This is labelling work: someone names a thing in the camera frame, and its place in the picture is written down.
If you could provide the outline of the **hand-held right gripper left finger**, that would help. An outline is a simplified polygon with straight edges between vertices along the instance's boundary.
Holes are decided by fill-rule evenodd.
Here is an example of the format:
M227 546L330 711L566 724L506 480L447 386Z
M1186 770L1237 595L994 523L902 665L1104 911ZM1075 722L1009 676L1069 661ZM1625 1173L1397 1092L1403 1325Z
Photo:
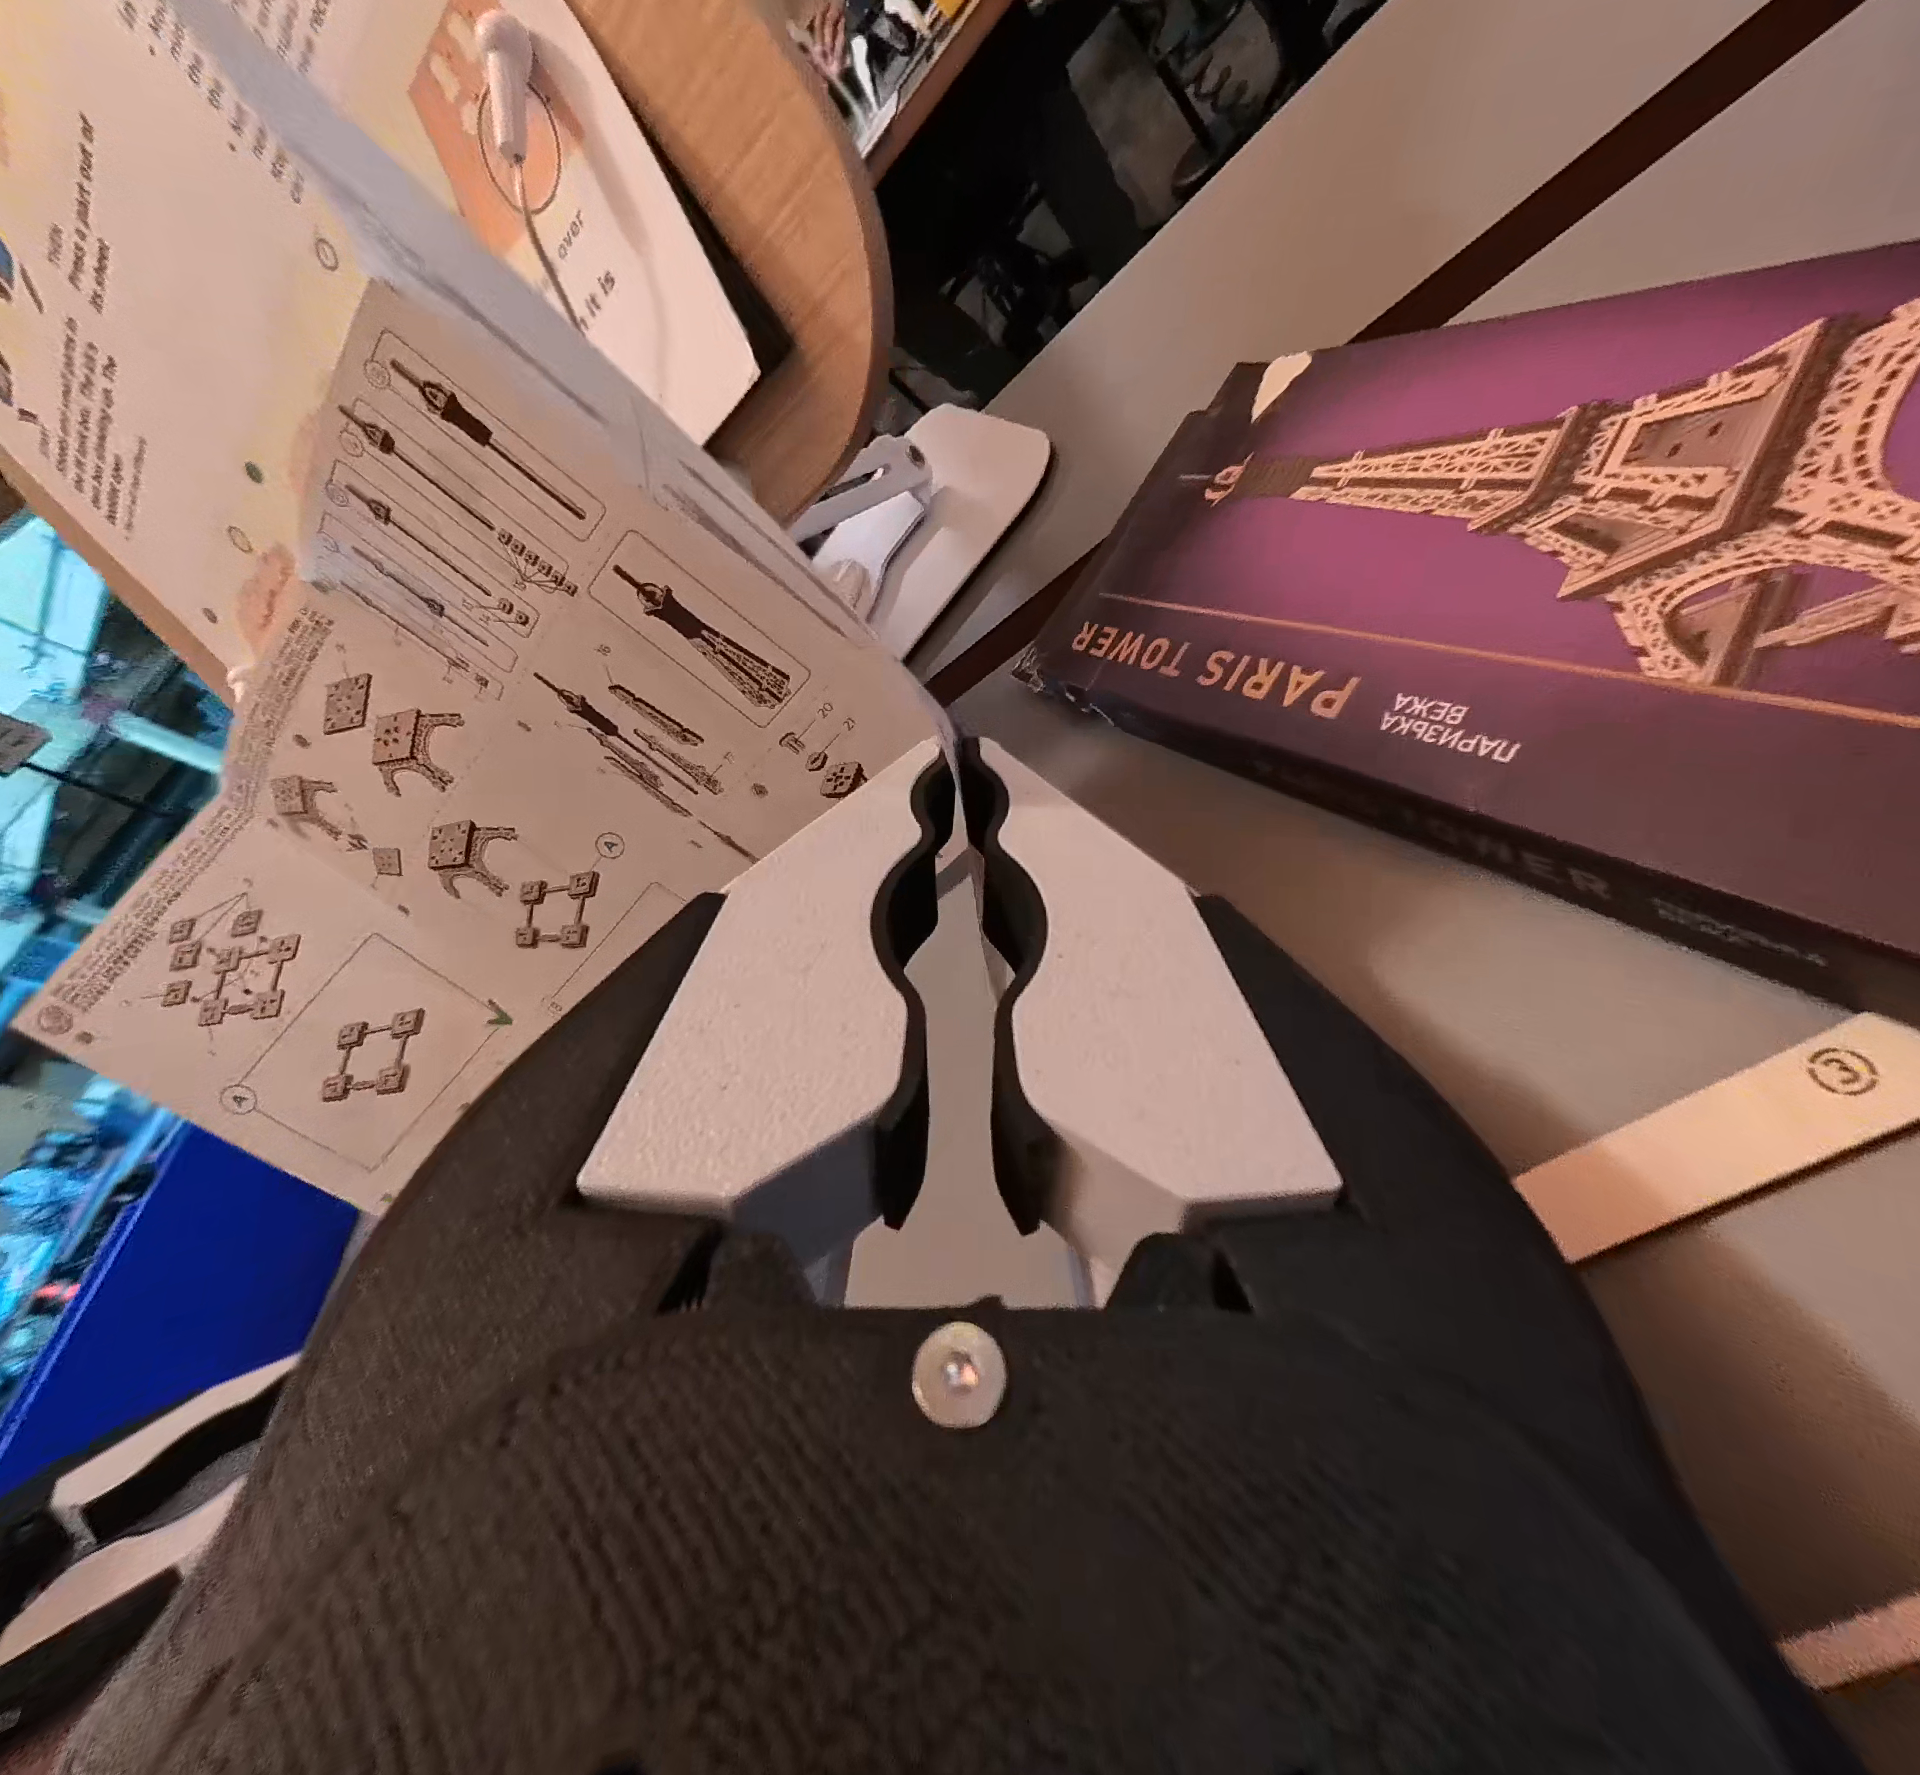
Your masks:
M924 1183L924 999L957 784L940 740L741 872L578 1173L583 1199L754 1232L904 1226Z

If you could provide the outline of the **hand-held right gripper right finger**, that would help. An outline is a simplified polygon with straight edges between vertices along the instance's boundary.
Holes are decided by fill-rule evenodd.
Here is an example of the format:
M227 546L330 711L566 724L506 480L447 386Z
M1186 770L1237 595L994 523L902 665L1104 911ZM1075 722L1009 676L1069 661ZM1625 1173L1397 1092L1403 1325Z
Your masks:
M1324 1209L1331 1154L1199 895L995 740L959 752L995 991L995 1185L1023 1232Z

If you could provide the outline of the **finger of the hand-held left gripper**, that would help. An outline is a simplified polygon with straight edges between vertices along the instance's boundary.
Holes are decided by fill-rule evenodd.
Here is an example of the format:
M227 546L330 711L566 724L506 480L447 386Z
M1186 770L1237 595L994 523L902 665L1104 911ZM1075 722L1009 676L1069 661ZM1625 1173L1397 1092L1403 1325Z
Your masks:
M249 1444L261 1434L295 1368L297 1355L282 1355L215 1383L134 1427L59 1475L53 1485L53 1507L89 1507L143 1475L159 1475L161 1464L171 1458L186 1459L189 1475L200 1473L217 1453Z
M5 1628L3 1677L83 1680L121 1660L180 1591L241 1487L234 1481L192 1510L59 1573Z

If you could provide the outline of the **paper instruction leaflet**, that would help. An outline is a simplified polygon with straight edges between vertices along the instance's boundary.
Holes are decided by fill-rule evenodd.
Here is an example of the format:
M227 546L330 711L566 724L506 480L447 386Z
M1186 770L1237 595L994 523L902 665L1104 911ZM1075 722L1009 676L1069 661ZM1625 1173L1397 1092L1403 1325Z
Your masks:
M923 689L665 421L372 283L219 780L12 1029L365 1209Z

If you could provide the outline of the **purple tower model box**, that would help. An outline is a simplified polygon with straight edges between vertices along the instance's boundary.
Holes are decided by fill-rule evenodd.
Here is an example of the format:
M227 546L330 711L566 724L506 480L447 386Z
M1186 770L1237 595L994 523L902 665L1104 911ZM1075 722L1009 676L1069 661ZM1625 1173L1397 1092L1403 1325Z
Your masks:
M1241 363L1019 662L1917 1025L1917 243Z

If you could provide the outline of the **blue plastic bin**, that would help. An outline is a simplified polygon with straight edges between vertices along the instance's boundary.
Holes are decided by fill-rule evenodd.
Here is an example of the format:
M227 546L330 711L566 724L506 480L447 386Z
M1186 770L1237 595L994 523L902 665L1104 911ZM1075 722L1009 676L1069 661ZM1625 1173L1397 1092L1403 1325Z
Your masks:
M349 1202L186 1127L5 1411L5 1493L297 1353L357 1223Z

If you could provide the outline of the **white board stand base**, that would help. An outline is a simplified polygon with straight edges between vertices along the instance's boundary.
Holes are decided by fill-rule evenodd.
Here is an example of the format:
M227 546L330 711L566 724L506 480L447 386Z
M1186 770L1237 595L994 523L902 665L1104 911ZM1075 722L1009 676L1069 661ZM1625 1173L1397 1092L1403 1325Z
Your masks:
M1041 429L939 407L870 441L787 533L879 644L910 658L1036 499L1052 465Z

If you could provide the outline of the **wooden model parts sheet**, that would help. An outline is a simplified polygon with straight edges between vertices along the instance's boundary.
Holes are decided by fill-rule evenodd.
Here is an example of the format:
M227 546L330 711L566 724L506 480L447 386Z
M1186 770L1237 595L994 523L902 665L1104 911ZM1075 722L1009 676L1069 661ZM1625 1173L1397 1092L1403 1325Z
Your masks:
M1917 1591L1781 1638L1795 1677L1811 1690L1869 1684L1919 1667Z
M1919 1032L1857 1015L1513 1185L1570 1264L1797 1182L1919 1125Z

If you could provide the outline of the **wooden display board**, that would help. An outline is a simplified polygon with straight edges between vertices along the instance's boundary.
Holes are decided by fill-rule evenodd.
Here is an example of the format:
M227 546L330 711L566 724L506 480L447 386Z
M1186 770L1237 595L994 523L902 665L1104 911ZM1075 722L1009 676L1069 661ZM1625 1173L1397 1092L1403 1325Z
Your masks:
M649 444L672 421L773 530L852 455L892 330L877 208L852 136L762 0L565 0L663 162L761 365L703 444L592 344L551 256L532 284L225 0L169 2L340 212L368 273L357 308L380 279L493 330L620 441ZM293 557L234 613L247 632L239 668L255 658ZM186 661L219 691L239 671L209 678Z

